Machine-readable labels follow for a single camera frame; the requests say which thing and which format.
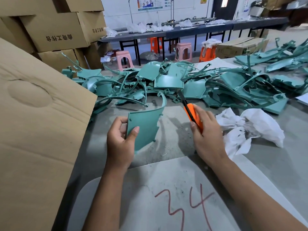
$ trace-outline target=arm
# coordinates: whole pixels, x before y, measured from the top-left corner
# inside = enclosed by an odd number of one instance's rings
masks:
[[[308,228],[293,217],[279,203],[264,192],[229,159],[225,152],[222,132],[215,116],[194,105],[203,122],[203,133],[191,122],[198,155],[215,172],[236,204],[241,208],[253,230],[307,231]]]
[[[134,158],[135,127],[124,140],[127,117],[117,117],[107,134],[107,160],[82,231],[119,230],[124,175]]]

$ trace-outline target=right hand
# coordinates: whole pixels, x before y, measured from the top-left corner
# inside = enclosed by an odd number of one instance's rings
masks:
[[[205,111],[195,104],[194,109],[203,123],[203,132],[200,133],[198,126],[190,122],[195,148],[201,159],[208,166],[214,167],[223,159],[229,159],[225,151],[220,125],[212,112]]]

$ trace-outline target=orange plastic stool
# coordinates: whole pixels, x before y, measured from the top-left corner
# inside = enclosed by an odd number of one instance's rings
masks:
[[[203,57],[202,54],[203,54],[203,50],[204,50],[204,47],[202,47],[201,49],[201,54],[200,54],[200,58],[199,58],[199,62],[207,62],[207,61],[211,61],[213,59],[216,58],[216,46],[212,46],[212,48],[206,48],[206,52],[205,52],[205,56]]]
[[[158,54],[157,37],[151,37],[150,40],[151,40],[151,52],[153,50],[154,53]],[[159,49],[163,49],[163,39],[159,38],[159,41],[160,41]]]
[[[183,59],[183,53],[184,50],[189,49],[189,58]],[[191,43],[178,43],[176,45],[175,53],[178,55],[179,60],[175,57],[174,61],[187,61],[187,62],[193,62],[193,52],[192,52],[192,44]]]
[[[118,68],[120,71],[123,71],[123,69],[125,68],[135,68],[133,65],[133,61],[131,58],[131,55],[129,54],[129,51],[117,51],[116,53],[116,59],[118,62]],[[127,58],[127,61],[129,63],[129,67],[128,65],[122,65],[122,59],[123,58]]]

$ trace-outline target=long table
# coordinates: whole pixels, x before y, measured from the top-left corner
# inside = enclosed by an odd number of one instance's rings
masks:
[[[225,32],[229,32],[228,41],[230,40],[232,30],[241,30],[239,37],[241,37],[242,30],[250,29],[248,36],[250,36],[251,31],[255,29],[262,29],[261,36],[263,34],[264,29],[277,29],[277,30],[285,30],[288,23],[288,18],[264,18],[252,21],[228,21],[224,25],[210,25],[210,24],[203,24],[198,25],[191,29],[183,29],[182,27],[174,27],[172,31],[167,32],[147,32],[147,33],[137,33],[137,34],[129,34],[129,33],[121,33],[116,35],[115,37],[104,37],[100,39],[101,42],[120,42],[121,50],[124,50],[125,47],[134,47],[136,58],[138,59],[139,66],[141,66],[140,62],[140,54],[139,54],[139,47],[137,39],[144,39],[144,38],[152,38],[157,37],[157,46],[159,50],[159,38],[162,38],[163,42],[169,41],[174,39],[178,39],[180,37],[185,36],[193,36],[195,35],[195,47],[196,50],[196,43],[197,43],[197,35],[200,34],[207,34],[206,40],[211,38],[214,35],[222,35],[222,41],[224,41]],[[123,43],[132,42],[133,44],[123,45]],[[163,51],[163,59],[165,58],[165,47],[164,43],[162,44],[162,51]]]

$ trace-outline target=orange utility knife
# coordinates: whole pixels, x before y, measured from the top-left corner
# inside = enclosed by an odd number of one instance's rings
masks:
[[[178,95],[180,96],[181,100],[182,100],[182,103],[184,105],[184,110],[186,111],[189,119],[196,123],[197,126],[199,127],[199,130],[200,132],[202,133],[203,132],[203,123],[202,121],[200,120],[200,117],[199,115],[197,114],[197,112],[195,111],[193,105],[190,103],[188,104],[186,98],[184,97],[183,93],[181,90],[178,90]]]

